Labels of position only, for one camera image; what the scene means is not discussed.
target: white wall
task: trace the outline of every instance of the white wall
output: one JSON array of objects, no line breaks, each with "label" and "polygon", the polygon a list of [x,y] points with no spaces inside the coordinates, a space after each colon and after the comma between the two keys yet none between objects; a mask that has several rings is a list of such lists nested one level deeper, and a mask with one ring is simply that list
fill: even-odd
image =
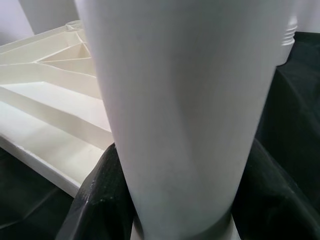
[{"label": "white wall", "polygon": [[320,33],[320,0],[297,0],[298,31]]},{"label": "white wall", "polygon": [[19,0],[0,0],[0,45],[34,35]]},{"label": "white wall", "polygon": [[79,19],[74,0],[19,1],[35,34],[61,27],[67,22]]}]

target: white cylinder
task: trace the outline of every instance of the white cylinder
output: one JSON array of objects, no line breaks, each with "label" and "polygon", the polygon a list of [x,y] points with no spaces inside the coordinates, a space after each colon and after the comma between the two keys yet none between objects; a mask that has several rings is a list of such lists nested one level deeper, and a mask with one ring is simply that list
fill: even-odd
[{"label": "white cylinder", "polygon": [[76,0],[146,240],[214,226],[234,200],[291,0]]}]

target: white plastic pipe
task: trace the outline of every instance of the white plastic pipe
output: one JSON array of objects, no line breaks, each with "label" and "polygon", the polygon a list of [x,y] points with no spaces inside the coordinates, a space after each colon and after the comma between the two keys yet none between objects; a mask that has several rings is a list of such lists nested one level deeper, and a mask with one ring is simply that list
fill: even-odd
[{"label": "white plastic pipe", "polygon": [[215,228],[230,216],[292,1],[76,4],[145,239]]}]

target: white plastic tray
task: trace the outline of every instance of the white plastic tray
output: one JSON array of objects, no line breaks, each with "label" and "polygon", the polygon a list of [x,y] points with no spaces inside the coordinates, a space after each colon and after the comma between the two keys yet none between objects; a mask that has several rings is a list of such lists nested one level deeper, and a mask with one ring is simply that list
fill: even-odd
[{"label": "white plastic tray", "polygon": [[113,143],[79,21],[0,46],[0,147],[75,196]]}]

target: white cylindrical tube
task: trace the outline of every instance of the white cylindrical tube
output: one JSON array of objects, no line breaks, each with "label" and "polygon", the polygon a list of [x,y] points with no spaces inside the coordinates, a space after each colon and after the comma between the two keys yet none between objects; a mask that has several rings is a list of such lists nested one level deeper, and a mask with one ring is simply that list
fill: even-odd
[{"label": "white cylindrical tube", "polygon": [[229,214],[291,0],[76,0],[146,240]]}]

